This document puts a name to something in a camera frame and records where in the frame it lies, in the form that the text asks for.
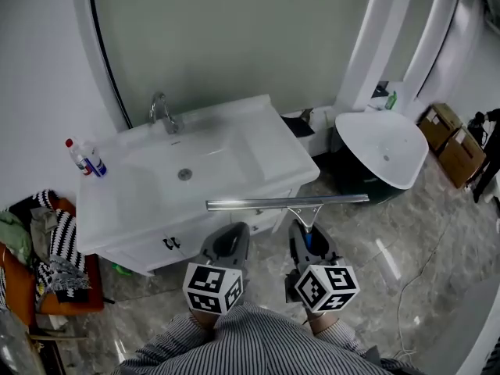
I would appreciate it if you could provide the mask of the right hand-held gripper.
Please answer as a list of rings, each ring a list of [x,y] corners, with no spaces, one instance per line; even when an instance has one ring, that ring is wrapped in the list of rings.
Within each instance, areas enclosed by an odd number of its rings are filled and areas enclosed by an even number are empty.
[[[288,228],[296,268],[285,277],[286,302],[301,302],[311,313],[337,312],[359,293],[354,270],[339,257],[335,240],[318,224],[311,230],[310,262],[305,228],[292,220]]]

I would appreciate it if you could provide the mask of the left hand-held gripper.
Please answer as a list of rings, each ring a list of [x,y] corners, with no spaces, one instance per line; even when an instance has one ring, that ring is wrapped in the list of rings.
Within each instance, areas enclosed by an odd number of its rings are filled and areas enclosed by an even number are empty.
[[[190,309],[226,315],[244,291],[244,264],[250,228],[245,222],[226,225],[210,234],[202,250],[184,250],[187,265],[183,293]]]

